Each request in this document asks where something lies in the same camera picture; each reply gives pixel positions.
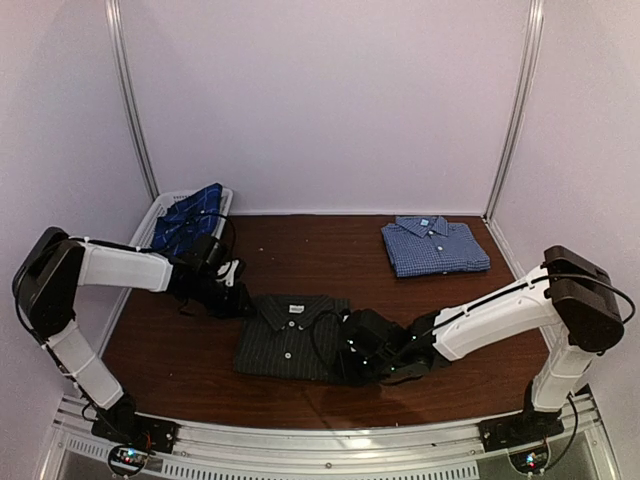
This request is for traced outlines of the black pinstriped long sleeve shirt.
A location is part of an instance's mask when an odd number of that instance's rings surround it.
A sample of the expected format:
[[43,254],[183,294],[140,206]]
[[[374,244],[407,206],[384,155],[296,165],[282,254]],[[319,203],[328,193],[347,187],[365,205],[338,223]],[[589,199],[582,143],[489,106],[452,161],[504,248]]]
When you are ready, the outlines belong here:
[[243,322],[233,359],[235,372],[329,383],[336,357],[338,322],[350,308],[328,295],[264,294],[256,314]]

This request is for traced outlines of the light blue checked shirt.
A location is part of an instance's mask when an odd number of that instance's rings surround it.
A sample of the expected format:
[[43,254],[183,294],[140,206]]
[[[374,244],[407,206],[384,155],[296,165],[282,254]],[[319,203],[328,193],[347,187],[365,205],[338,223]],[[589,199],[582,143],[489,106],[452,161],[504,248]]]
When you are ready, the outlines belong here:
[[397,278],[485,272],[488,254],[465,223],[443,216],[397,216],[381,228]]

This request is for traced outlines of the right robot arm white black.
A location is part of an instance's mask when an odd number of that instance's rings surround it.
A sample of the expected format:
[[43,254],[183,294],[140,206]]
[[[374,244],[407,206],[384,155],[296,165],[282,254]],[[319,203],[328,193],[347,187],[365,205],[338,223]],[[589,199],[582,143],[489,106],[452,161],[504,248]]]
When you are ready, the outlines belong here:
[[329,376],[350,386],[421,377],[468,354],[543,327],[558,330],[540,372],[530,381],[525,410],[513,419],[519,440],[535,440],[551,424],[592,361],[617,345],[629,318],[618,303],[633,300],[609,274],[556,245],[543,262],[511,284],[462,305],[435,310],[402,327],[372,309],[338,317]]

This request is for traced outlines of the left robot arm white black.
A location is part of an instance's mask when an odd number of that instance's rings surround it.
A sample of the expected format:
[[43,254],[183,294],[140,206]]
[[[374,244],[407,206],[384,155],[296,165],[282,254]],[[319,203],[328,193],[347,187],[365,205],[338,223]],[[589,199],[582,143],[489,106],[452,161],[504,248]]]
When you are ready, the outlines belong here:
[[214,318],[254,314],[241,279],[245,263],[231,258],[213,235],[175,253],[74,237],[60,227],[43,231],[12,281],[17,315],[62,373],[101,412],[106,429],[123,444],[137,442],[144,424],[124,405],[125,388],[109,370],[96,340],[81,323],[93,313],[92,292],[140,290],[196,302]]

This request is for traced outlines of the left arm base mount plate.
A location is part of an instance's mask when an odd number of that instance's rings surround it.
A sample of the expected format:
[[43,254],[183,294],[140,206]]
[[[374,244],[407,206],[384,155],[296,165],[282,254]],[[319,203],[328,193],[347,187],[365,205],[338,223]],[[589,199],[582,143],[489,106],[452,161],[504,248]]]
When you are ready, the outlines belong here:
[[138,450],[171,454],[174,450],[178,425],[132,412],[100,412],[91,433],[118,444]]

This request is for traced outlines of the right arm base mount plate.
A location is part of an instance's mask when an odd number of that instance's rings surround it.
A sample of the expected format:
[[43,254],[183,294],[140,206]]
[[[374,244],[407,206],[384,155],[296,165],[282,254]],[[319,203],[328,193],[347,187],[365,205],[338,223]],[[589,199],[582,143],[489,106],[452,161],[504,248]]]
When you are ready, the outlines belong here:
[[564,432],[558,413],[520,412],[483,420],[478,424],[480,439],[486,452],[511,449]]

